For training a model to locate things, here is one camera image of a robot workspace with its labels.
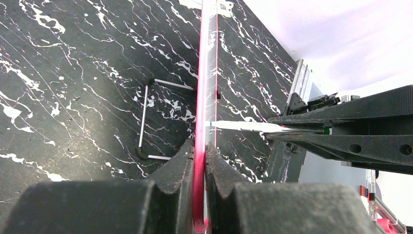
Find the marker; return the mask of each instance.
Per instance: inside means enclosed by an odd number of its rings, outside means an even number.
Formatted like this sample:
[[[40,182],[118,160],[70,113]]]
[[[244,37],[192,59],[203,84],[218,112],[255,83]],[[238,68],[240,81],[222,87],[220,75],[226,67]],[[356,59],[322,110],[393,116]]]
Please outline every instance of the marker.
[[[298,129],[287,128],[274,123],[245,122],[245,121],[213,121],[210,126],[221,129],[232,129],[238,131],[250,131],[272,134],[330,134],[329,129]]]

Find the white fabric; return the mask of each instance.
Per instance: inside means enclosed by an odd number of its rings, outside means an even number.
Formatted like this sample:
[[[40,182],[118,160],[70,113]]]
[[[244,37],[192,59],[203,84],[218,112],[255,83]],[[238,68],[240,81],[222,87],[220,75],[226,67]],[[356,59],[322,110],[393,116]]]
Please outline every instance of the white fabric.
[[[324,92],[413,80],[412,0],[244,1]]]

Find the marble tabletop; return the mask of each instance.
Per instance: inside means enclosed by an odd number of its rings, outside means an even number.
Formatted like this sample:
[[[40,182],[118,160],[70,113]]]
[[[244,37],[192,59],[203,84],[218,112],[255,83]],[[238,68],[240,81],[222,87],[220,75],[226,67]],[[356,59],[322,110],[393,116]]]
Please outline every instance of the marble tabletop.
[[[266,121],[283,108],[295,63],[243,1],[232,2],[219,16],[217,115]],[[144,84],[196,86],[200,15],[178,0],[1,1],[0,223],[37,182],[138,180],[164,163],[134,153]],[[191,91],[151,85],[145,152],[173,156],[194,137],[195,105]],[[217,137],[253,182],[271,145],[258,133]]]

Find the screw hole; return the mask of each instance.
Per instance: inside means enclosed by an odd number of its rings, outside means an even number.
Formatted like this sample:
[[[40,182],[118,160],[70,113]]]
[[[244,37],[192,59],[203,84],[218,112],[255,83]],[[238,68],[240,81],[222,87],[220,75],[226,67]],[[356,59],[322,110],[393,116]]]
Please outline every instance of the screw hole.
[[[399,151],[402,155],[406,155],[406,156],[411,155],[413,153],[412,147],[407,144],[401,145],[399,148]]]
[[[357,145],[357,144],[352,144],[352,145],[350,145],[350,147],[349,147],[349,151],[350,151],[351,153],[358,154],[358,153],[361,152],[361,146],[360,146],[360,145]]]

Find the pink edge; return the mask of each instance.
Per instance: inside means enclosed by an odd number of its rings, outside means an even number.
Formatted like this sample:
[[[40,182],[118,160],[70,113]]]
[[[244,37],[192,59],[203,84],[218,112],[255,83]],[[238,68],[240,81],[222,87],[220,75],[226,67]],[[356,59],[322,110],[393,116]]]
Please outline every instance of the pink edge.
[[[209,27],[209,0],[202,1],[201,11],[201,36],[199,48],[199,72],[198,72],[198,94],[196,103],[195,123],[195,152],[194,152],[194,175],[193,175],[193,225],[197,233],[206,230],[204,223],[204,174],[205,174],[205,115],[207,108],[207,65]]]

